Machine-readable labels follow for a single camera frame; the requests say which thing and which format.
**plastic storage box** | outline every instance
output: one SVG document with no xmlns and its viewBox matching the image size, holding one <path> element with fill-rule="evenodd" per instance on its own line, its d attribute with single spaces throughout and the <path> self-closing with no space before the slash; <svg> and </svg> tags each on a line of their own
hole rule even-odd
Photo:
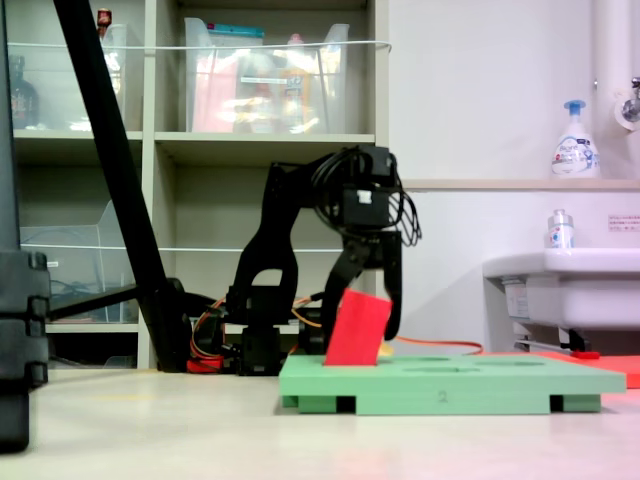
<svg viewBox="0 0 640 480">
<path fill-rule="evenodd" d="M 142 50 L 119 47 L 139 45 L 127 25 L 112 25 L 103 40 L 103 49 L 111 82 L 125 128 L 142 127 Z M 11 72 L 14 128 L 90 131 L 91 124 L 84 108 L 71 58 L 66 48 L 9 46 L 10 60 L 21 63 Z M 23 94 L 16 92 L 23 89 Z M 34 113 L 24 122 L 16 122 L 16 109 L 34 104 Z"/>
<path fill-rule="evenodd" d="M 254 38 L 215 49 L 220 36 L 202 20 L 186 18 L 185 30 L 188 47 L 203 47 L 187 50 L 187 131 L 347 133 L 345 45 L 248 48 L 261 43 Z M 348 31 L 333 25 L 325 42 L 346 41 Z"/>
<path fill-rule="evenodd" d="M 20 238 L 25 250 L 33 249 L 47 256 L 52 308 L 134 282 L 111 202 L 97 225 L 22 227 Z M 124 302 L 78 315 L 68 321 L 136 323 L 138 309 L 135 301 Z"/>
</svg>

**soap dispenser bottle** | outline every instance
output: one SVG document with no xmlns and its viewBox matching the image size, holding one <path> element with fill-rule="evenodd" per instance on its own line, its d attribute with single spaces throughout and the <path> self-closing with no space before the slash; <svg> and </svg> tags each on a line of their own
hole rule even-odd
<svg viewBox="0 0 640 480">
<path fill-rule="evenodd" d="M 553 178 L 600 178 L 600 155 L 580 121 L 580 110 L 586 106 L 582 100 L 564 104 L 569 110 L 569 125 L 556 148 L 551 163 Z"/>
</svg>

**black metal pole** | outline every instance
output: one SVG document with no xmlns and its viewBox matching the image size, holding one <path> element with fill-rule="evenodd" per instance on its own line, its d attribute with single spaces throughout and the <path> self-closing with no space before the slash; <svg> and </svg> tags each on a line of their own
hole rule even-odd
<svg viewBox="0 0 640 480">
<path fill-rule="evenodd" d="M 4 0 L 0 2 L 0 41 L 0 250 L 17 250 L 20 234 Z"/>
<path fill-rule="evenodd" d="M 166 277 L 89 2 L 54 3 L 133 275 L 143 290 L 158 288 Z"/>
<path fill-rule="evenodd" d="M 127 247 L 139 291 L 138 303 L 158 366 L 165 372 L 184 372 L 191 338 L 191 324 L 184 312 L 184 291 L 179 282 L 167 279 L 162 267 L 89 1 L 54 0 L 54 4 Z"/>
</svg>

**green foam board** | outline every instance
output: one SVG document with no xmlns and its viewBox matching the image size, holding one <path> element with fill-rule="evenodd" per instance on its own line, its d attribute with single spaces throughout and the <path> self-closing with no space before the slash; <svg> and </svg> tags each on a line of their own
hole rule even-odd
<svg viewBox="0 0 640 480">
<path fill-rule="evenodd" d="M 325 367 L 291 355 L 280 372 L 285 408 L 360 415 L 545 414 L 600 411 L 600 394 L 626 391 L 621 373 L 522 355 L 384 357 L 375 367 Z"/>
</svg>

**white sink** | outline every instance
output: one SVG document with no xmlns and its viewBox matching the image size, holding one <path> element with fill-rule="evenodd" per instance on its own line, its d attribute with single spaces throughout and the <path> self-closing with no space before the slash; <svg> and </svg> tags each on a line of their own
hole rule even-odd
<svg viewBox="0 0 640 480">
<path fill-rule="evenodd" d="M 640 249 L 545 249 L 485 262 L 509 314 L 563 329 L 640 329 Z"/>
</svg>

